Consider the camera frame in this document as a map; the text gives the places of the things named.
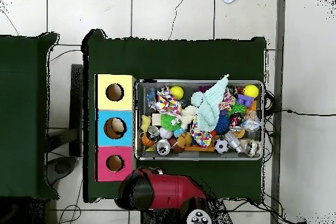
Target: soda can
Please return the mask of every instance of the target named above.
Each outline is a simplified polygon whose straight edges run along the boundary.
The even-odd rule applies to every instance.
[[[155,145],[155,151],[160,156],[166,156],[171,151],[171,145],[166,138],[160,139]]]
[[[147,129],[147,138],[149,140],[152,140],[153,142],[156,142],[157,140],[159,140],[159,128],[154,126],[154,125],[150,125]]]

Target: circular hole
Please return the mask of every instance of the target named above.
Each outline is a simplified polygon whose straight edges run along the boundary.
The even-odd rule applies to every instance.
[[[119,139],[126,132],[126,123],[120,118],[110,118],[104,125],[104,132],[111,139]]]
[[[123,88],[119,84],[111,84],[106,89],[106,96],[110,101],[120,101],[123,98]]]
[[[106,167],[112,172],[118,172],[123,168],[123,159],[118,155],[109,156]]]

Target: yellow ball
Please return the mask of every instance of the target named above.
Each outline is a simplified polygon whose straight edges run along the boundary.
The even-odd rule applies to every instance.
[[[173,86],[171,88],[171,94],[176,97],[176,99],[179,101],[181,98],[183,98],[183,89],[179,86]]]
[[[254,99],[258,97],[259,89],[255,85],[247,85],[243,91],[244,95],[247,97],[253,97]]]

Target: pink box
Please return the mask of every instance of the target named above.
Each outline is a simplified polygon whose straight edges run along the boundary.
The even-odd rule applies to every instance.
[[[123,167],[117,171],[111,171],[106,165],[110,156],[120,156]],[[98,181],[123,181],[133,170],[133,155],[131,146],[99,146],[98,147]]]

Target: blue box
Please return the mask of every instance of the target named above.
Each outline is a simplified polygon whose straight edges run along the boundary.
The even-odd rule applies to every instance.
[[[121,138],[111,139],[104,132],[104,125],[110,118],[119,118],[126,124],[126,132]],[[98,111],[98,146],[132,146],[132,111]]]

